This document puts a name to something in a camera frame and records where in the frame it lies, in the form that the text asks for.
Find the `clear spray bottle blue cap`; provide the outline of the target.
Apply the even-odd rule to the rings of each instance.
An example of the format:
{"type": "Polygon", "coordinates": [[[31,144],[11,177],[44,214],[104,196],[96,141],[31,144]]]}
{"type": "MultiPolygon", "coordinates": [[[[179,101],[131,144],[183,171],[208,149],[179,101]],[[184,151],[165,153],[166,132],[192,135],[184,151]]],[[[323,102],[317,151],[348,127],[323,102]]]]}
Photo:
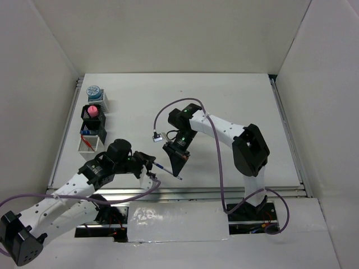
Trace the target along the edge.
{"type": "Polygon", "coordinates": [[[89,135],[89,134],[91,134],[91,132],[89,130],[82,130],[82,131],[80,131],[80,134],[81,135],[89,135]]]}

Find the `pink capped marker tube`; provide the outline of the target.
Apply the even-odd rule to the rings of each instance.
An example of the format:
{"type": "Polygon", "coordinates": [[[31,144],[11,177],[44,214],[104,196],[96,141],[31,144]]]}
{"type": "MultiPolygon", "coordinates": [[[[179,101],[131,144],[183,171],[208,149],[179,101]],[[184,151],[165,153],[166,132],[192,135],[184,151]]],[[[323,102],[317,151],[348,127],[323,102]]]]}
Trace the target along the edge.
{"type": "Polygon", "coordinates": [[[88,107],[87,113],[91,118],[95,118],[99,115],[99,110],[95,105],[91,105],[88,107]]]}

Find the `aluminium frame rail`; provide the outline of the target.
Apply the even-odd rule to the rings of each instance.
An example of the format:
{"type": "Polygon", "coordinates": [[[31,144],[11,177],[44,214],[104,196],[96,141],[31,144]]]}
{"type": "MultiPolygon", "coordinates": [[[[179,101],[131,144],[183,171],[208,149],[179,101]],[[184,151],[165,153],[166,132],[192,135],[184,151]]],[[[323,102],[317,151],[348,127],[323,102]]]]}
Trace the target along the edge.
{"type": "MultiPolygon", "coordinates": [[[[105,188],[97,191],[108,200],[123,200],[131,196],[142,193],[143,189],[129,188],[129,189],[115,189],[105,188]]],[[[284,198],[305,198],[307,193],[303,185],[298,188],[289,189],[282,188],[277,189],[276,192],[284,198]]],[[[245,191],[243,188],[228,188],[224,191],[225,200],[240,200],[245,197],[245,191]]],[[[145,196],[147,200],[155,201],[180,201],[180,200],[220,200],[219,188],[177,188],[166,189],[159,188],[153,191],[151,194],[145,196]]]]}

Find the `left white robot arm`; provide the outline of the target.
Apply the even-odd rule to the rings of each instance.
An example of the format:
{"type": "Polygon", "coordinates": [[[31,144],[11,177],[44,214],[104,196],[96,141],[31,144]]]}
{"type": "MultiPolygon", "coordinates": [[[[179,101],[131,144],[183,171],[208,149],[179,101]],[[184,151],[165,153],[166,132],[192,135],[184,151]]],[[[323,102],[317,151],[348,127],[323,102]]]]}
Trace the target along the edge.
{"type": "Polygon", "coordinates": [[[132,151],[131,144],[116,139],[106,151],[87,161],[78,172],[52,194],[20,213],[6,212],[1,217],[1,253],[17,266],[33,261],[53,239],[83,223],[110,219],[111,202],[96,191],[113,181],[117,174],[132,174],[137,179],[148,176],[152,186],[143,197],[160,186],[151,172],[154,156],[132,151]]]}

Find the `black mesh container front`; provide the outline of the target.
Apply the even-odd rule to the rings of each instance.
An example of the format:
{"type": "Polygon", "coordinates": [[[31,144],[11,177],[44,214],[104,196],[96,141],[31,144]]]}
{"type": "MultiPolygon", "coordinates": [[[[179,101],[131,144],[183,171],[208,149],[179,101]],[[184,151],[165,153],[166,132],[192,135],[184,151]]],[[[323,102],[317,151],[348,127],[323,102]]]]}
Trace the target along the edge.
{"type": "Polygon", "coordinates": [[[100,120],[84,120],[80,131],[89,130],[91,136],[98,136],[103,144],[107,137],[107,131],[105,130],[105,124],[100,120]]]}

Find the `black mesh container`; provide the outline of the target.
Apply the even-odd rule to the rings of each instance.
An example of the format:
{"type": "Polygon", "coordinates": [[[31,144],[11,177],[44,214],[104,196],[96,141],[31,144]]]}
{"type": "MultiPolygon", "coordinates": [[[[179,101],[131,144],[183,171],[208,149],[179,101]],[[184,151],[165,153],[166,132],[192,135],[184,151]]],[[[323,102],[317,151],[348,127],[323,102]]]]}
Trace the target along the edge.
{"type": "Polygon", "coordinates": [[[102,107],[98,104],[83,106],[81,118],[90,129],[99,128],[99,126],[105,127],[106,117],[102,107]]]}
{"type": "Polygon", "coordinates": [[[89,130],[91,136],[98,136],[103,144],[107,137],[107,131],[105,130],[105,124],[100,120],[84,120],[80,131],[89,130]]]}

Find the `blue pen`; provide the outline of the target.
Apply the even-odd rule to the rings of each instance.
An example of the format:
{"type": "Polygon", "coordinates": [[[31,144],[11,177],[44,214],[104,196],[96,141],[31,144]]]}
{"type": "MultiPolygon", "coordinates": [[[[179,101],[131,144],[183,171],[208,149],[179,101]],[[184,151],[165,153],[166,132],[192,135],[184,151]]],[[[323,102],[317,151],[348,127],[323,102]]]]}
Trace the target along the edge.
{"type": "Polygon", "coordinates": [[[160,165],[160,164],[158,164],[158,163],[156,163],[156,162],[153,162],[153,164],[154,164],[157,168],[162,169],[163,171],[165,171],[166,173],[170,174],[171,176],[173,176],[173,177],[175,177],[175,178],[177,178],[177,179],[179,179],[179,180],[183,180],[182,177],[180,177],[180,176],[178,176],[178,175],[177,175],[177,176],[174,175],[170,170],[168,170],[168,169],[165,168],[164,166],[162,166],[162,165],[160,165]]]}

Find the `red pen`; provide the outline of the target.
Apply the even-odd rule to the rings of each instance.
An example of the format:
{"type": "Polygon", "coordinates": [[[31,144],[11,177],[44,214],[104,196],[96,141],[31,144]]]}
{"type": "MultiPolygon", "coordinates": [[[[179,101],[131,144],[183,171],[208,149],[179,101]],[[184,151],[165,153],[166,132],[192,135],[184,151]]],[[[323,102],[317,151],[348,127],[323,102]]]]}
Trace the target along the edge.
{"type": "Polygon", "coordinates": [[[95,151],[92,145],[84,138],[83,135],[81,135],[81,140],[91,151],[95,151]]]}

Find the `white foil sheet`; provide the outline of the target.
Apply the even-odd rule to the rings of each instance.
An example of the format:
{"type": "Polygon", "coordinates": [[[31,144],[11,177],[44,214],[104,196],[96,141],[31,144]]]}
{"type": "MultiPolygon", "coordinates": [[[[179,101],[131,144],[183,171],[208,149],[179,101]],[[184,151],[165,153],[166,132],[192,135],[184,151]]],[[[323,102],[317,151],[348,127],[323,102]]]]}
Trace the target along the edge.
{"type": "Polygon", "coordinates": [[[127,221],[129,242],[206,242],[229,239],[220,202],[133,202],[127,221]]]}

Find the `silver mesh container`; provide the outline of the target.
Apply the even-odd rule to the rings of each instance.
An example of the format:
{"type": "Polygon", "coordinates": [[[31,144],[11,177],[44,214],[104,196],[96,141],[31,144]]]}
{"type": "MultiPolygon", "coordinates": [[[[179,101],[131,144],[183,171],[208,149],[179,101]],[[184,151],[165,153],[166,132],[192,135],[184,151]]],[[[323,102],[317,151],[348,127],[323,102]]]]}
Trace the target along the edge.
{"type": "Polygon", "coordinates": [[[102,112],[109,113],[108,108],[108,98],[105,94],[104,89],[99,87],[89,87],[86,89],[86,94],[88,97],[88,104],[90,105],[99,105],[102,112]]]}

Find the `white mesh container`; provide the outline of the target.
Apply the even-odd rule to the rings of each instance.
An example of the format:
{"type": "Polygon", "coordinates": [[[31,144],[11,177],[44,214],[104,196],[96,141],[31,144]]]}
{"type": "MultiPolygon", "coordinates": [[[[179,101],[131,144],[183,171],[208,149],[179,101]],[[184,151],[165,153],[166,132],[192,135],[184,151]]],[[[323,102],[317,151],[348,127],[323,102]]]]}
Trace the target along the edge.
{"type": "Polygon", "coordinates": [[[80,142],[78,146],[78,152],[80,153],[93,153],[97,151],[99,143],[98,136],[80,135],[80,142]]]}

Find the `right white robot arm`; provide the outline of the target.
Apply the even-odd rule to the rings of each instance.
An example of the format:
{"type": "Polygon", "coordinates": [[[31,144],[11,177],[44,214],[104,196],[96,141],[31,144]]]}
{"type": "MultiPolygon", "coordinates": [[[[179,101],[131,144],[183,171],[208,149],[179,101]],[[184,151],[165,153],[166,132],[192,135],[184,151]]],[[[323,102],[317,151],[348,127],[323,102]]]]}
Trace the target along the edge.
{"type": "Polygon", "coordinates": [[[270,150],[258,128],[254,124],[245,127],[228,122],[208,114],[196,104],[189,104],[182,110],[173,109],[168,116],[168,123],[177,129],[174,141],[164,144],[163,150],[169,156],[172,174],[177,177],[190,153],[187,150],[198,132],[215,139],[219,164],[220,196],[222,206],[227,214],[224,198],[224,169],[220,154],[220,143],[232,150],[236,169],[243,175],[245,183],[245,214],[251,220],[258,219],[264,213],[267,202],[264,184],[264,170],[268,163],[270,150]]]}

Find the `black mesh container rear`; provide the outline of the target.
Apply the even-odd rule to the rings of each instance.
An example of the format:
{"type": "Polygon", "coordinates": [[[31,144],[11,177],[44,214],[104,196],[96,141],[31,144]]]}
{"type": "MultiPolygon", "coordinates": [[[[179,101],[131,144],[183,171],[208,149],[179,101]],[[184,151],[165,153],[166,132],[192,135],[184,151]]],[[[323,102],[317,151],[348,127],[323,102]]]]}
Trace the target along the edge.
{"type": "Polygon", "coordinates": [[[98,104],[83,106],[81,118],[90,129],[99,128],[99,126],[105,127],[106,117],[102,107],[98,104]]]}

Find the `blue slime jar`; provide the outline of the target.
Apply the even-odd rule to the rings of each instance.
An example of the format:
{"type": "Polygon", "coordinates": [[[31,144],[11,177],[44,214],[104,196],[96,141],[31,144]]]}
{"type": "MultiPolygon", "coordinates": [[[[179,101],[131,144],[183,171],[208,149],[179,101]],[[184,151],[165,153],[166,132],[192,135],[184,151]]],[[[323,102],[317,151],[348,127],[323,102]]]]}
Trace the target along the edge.
{"type": "Polygon", "coordinates": [[[97,85],[91,85],[86,89],[86,94],[88,96],[88,102],[100,100],[102,98],[102,90],[97,85]]]}

